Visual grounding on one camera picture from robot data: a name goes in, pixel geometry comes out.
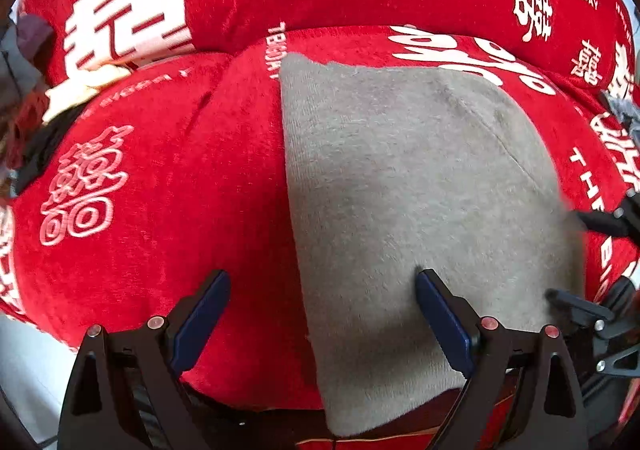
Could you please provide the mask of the grey knit sweater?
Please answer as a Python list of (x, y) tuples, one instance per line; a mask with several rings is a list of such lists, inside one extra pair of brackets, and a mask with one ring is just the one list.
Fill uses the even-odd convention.
[(326, 422), (385, 425), (460, 387), (414, 278), (434, 270), (511, 329), (551, 320), (544, 292), (582, 292), (582, 230), (524, 110), (438, 67), (320, 64), (280, 74), (286, 185)]

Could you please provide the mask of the pile of dark clothes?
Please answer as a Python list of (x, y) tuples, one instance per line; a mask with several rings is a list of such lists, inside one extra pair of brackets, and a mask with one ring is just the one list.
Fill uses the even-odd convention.
[(1, 22), (1, 195), (13, 192), (27, 144), (42, 124), (49, 106), (44, 76), (32, 64), (52, 35), (37, 15), (23, 14), (16, 23)]

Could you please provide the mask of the grey blue crumpled cloth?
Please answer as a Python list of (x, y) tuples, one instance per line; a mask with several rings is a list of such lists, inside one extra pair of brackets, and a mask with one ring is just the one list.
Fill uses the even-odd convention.
[(628, 132), (636, 147), (640, 147), (640, 110), (634, 102), (626, 98), (615, 98), (606, 91), (599, 94), (604, 107), (616, 118)]

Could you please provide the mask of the red wedding bed cover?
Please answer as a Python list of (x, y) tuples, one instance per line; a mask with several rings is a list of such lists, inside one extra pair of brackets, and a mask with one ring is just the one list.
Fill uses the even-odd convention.
[[(145, 66), (88, 102), (3, 228), (3, 305), (76, 356), (93, 324), (116, 333), (166, 315), (215, 270), (229, 303), (179, 383), (207, 449), (431, 449), (462, 388), (380, 427), (337, 436), (317, 382), (286, 185), (281, 68), (293, 54), (347, 66), (438, 67), (510, 95), (552, 159), (582, 230), (584, 288), (601, 303), (631, 280), (639, 248), (588, 231), (576, 211), (612, 213), (637, 150), (580, 82), (529, 64), (485, 38), (413, 26), (294, 30), (281, 51), (195, 53)], [(277, 72), (269, 75), (274, 58)], [(634, 378), (612, 430), (587, 449), (634, 449)], [(474, 449), (495, 449), (518, 373), (506, 374)]]

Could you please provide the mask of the black garment at bedside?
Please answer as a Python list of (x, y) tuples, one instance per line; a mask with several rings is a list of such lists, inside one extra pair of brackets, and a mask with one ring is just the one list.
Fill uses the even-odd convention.
[(35, 133), (23, 151), (22, 167), (17, 170), (17, 175), (12, 179), (11, 197), (21, 195), (30, 184), (43, 175), (67, 132), (87, 105), (88, 102), (81, 103), (64, 110)]

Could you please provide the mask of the cream yellow cloth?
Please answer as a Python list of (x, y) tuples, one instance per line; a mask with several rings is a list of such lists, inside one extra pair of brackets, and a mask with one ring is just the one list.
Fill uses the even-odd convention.
[(44, 92), (49, 99), (49, 106), (42, 116), (43, 124), (49, 124), (56, 116), (88, 102), (104, 89), (130, 75), (129, 68), (119, 65), (102, 65), (93, 70), (78, 70), (75, 75)]

